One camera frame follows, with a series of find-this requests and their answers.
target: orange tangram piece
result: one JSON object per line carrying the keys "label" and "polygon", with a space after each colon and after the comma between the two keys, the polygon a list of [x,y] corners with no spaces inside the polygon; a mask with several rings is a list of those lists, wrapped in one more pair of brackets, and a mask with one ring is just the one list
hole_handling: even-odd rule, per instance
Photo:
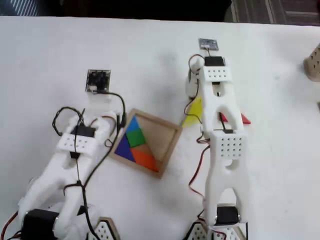
{"label": "orange tangram piece", "polygon": [[131,148],[130,150],[136,164],[144,166],[147,169],[150,169],[152,171],[159,172],[157,168],[156,160],[154,159],[153,156],[146,154],[143,151],[139,151],[136,148]]}

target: circuit board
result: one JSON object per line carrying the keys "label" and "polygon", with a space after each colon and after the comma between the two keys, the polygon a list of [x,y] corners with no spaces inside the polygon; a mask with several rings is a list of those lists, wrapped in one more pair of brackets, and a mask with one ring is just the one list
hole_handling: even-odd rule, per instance
{"label": "circuit board", "polygon": [[89,69],[85,90],[87,92],[108,92],[110,84],[111,70],[94,70]]}

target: tangram puzzle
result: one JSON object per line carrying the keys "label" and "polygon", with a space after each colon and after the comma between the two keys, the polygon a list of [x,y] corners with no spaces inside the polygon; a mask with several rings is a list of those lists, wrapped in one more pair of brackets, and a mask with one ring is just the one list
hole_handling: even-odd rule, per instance
{"label": "tangram puzzle", "polygon": [[181,131],[178,125],[133,109],[111,157],[161,177]]}

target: cable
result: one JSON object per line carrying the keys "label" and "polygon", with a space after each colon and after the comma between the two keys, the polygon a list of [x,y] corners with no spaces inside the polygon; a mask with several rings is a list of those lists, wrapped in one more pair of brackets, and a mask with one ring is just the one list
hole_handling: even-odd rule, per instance
{"label": "cable", "polygon": [[21,239],[21,231],[17,231],[12,237],[8,238],[7,240],[11,240],[11,239]]}
{"label": "cable", "polygon": [[114,148],[115,142],[119,136],[119,131],[121,128],[124,128],[126,126],[127,123],[127,114],[126,114],[126,104],[125,101],[123,99],[123,97],[117,93],[114,92],[104,92],[104,91],[99,91],[96,94],[105,94],[105,95],[114,95],[117,96],[118,98],[120,98],[121,102],[122,102],[122,118],[121,118],[121,122],[120,122],[120,116],[117,115],[116,116],[116,135],[115,138],[113,140],[113,143],[111,144],[109,150],[106,152],[106,154],[101,158],[101,160],[98,162],[98,164],[94,167],[94,169],[91,171],[91,173],[89,174],[88,178],[86,179],[85,183],[84,183],[84,187],[87,187],[91,177],[93,176],[93,174],[95,173],[95,171],[98,169],[98,167],[103,163],[103,161],[108,157],[108,155],[110,154],[110,152],[112,151],[112,149]]}
{"label": "cable", "polygon": [[[79,123],[81,121],[81,119],[83,120],[83,114],[85,112],[85,108],[83,109],[81,115],[79,116],[79,120],[75,126],[75,133],[74,133],[74,152],[77,153],[77,148],[76,148],[76,142],[77,142],[77,135],[78,135],[78,126]],[[90,222],[90,217],[89,217],[89,213],[88,213],[88,204],[87,204],[87,196],[86,196],[86,190],[85,187],[82,185],[81,180],[80,180],[80,175],[79,175],[79,165],[78,165],[78,159],[75,160],[76,161],[76,171],[77,171],[77,175],[78,175],[78,181],[77,181],[77,185],[81,187],[82,189],[82,198],[83,198],[83,205],[84,205],[84,214],[85,214],[85,218],[86,218],[86,223],[89,227],[90,232],[92,233],[92,235],[97,239],[100,240],[100,238],[98,237],[98,235],[96,234],[94,228],[92,227],[92,224]]]}
{"label": "cable", "polygon": [[120,124],[118,121],[117,121],[117,124],[119,124],[120,128],[124,128],[127,123],[127,114],[126,114],[126,104],[125,104],[125,100],[123,99],[123,97],[118,93],[110,92],[110,91],[98,91],[96,94],[113,95],[113,96],[117,96],[121,100],[121,102],[122,102],[122,118],[121,118]]}
{"label": "cable", "polygon": [[191,180],[189,181],[189,188],[191,189],[191,191],[193,191],[194,193],[196,194],[199,194],[202,198],[204,198],[204,196],[198,192],[197,190],[195,190],[194,188],[191,187],[191,184],[194,182],[194,180],[196,179],[198,173],[199,173],[199,170],[200,170],[200,167],[201,167],[201,164],[202,164],[202,161],[203,161],[203,158],[204,158],[204,154],[206,152],[206,150],[208,150],[210,148],[210,145],[208,145],[202,152],[201,152],[201,156],[200,156],[200,160],[199,160],[199,164],[198,164],[198,167],[196,168],[195,170],[195,173],[193,175],[193,177],[191,178]]}
{"label": "cable", "polygon": [[4,240],[4,239],[5,239],[6,230],[7,230],[8,226],[15,220],[15,218],[17,217],[17,215],[18,215],[18,211],[16,211],[16,212],[9,218],[9,220],[5,223],[5,225],[3,226],[2,231],[1,231],[0,240]]}
{"label": "cable", "polygon": [[207,52],[208,52],[208,54],[209,54],[209,57],[211,57],[211,54],[210,54],[210,50],[209,50],[209,48],[208,48],[208,47],[206,47],[205,49],[207,50]]}
{"label": "cable", "polygon": [[59,117],[60,113],[65,109],[69,109],[69,110],[76,112],[76,114],[78,114],[79,118],[81,119],[81,122],[84,124],[84,118],[77,109],[75,109],[74,107],[70,107],[70,106],[64,106],[64,107],[60,108],[60,110],[58,110],[56,112],[56,114],[53,118],[53,121],[52,121],[52,127],[53,127],[54,131],[56,132],[56,134],[58,134],[60,137],[62,136],[63,133],[58,131],[57,126],[56,126],[56,121],[57,121],[57,118]]}
{"label": "cable", "polygon": [[248,222],[245,223],[245,236],[246,236],[246,240],[249,240]]}
{"label": "cable", "polygon": [[194,55],[192,55],[192,56],[189,58],[189,61],[188,61],[189,69],[190,69],[190,71],[191,71],[194,75],[197,75],[197,73],[195,73],[194,71],[192,71],[191,66],[190,66],[190,61],[191,61],[191,59],[193,59],[194,57],[201,57],[203,60],[205,60],[205,58],[204,58],[202,55],[200,55],[200,54],[194,54]]}
{"label": "cable", "polygon": [[222,231],[215,231],[215,230],[212,230],[214,233],[216,234],[222,234],[224,237],[223,237],[223,240],[226,240],[227,239],[227,234],[225,234],[224,232]]}
{"label": "cable", "polygon": [[112,143],[112,145],[110,146],[109,150],[106,152],[106,154],[101,158],[101,160],[98,162],[98,164],[94,167],[94,169],[91,171],[90,175],[88,176],[88,178],[86,179],[85,183],[84,183],[84,187],[87,187],[91,177],[93,176],[93,174],[95,173],[95,171],[98,169],[98,167],[103,163],[103,161],[108,157],[109,153],[111,152],[111,150],[114,148],[115,142],[118,138],[119,135],[119,129],[117,129],[116,131],[116,135],[114,138],[114,141]]}
{"label": "cable", "polygon": [[[110,137],[114,134],[114,132],[115,132],[115,130],[116,130],[117,120],[116,120],[114,117],[112,117],[112,116],[101,116],[101,118],[104,118],[104,119],[112,119],[113,122],[114,122],[112,131],[111,131],[111,133],[109,134],[109,138],[104,141],[104,146],[106,146],[107,148],[110,148],[111,145],[108,146],[108,145],[107,145],[107,141],[109,141],[111,144],[113,143],[113,142],[110,140]],[[95,119],[90,123],[89,127],[91,127],[92,124],[93,124],[95,121],[97,121],[97,120],[98,120],[98,118],[95,118]]]}
{"label": "cable", "polygon": [[204,132],[202,132],[201,136],[198,137],[195,141],[196,141],[198,144],[208,144],[208,143],[210,143],[210,138],[200,140],[203,136],[204,136]]}
{"label": "cable", "polygon": [[199,79],[197,79],[196,81],[197,81],[197,87],[196,87],[195,96],[194,96],[193,98],[191,98],[191,101],[184,107],[183,113],[184,113],[186,116],[196,117],[196,119],[198,119],[199,123],[202,124],[202,121],[200,120],[200,118],[199,118],[197,115],[187,113],[187,108],[188,108],[189,105],[197,98],[198,93],[199,93]]}
{"label": "cable", "polygon": [[218,114],[219,114],[220,122],[221,122],[221,124],[222,124],[222,128],[223,128],[223,130],[225,131],[225,130],[226,130],[226,126],[225,126],[224,120],[223,120],[223,118],[222,118],[222,113],[219,112]]}

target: blue tangram piece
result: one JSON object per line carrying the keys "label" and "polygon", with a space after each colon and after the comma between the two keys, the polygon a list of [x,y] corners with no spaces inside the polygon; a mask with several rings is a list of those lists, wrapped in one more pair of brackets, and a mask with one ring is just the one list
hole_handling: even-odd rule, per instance
{"label": "blue tangram piece", "polygon": [[139,129],[139,124],[138,124],[138,121],[137,121],[137,118],[136,116],[133,116],[129,126],[126,128],[126,133],[128,132],[131,132],[132,130],[136,130],[136,129]]}
{"label": "blue tangram piece", "polygon": [[125,134],[123,135],[114,153],[125,159],[135,162],[134,156],[130,151],[130,145],[129,145],[128,139]]}

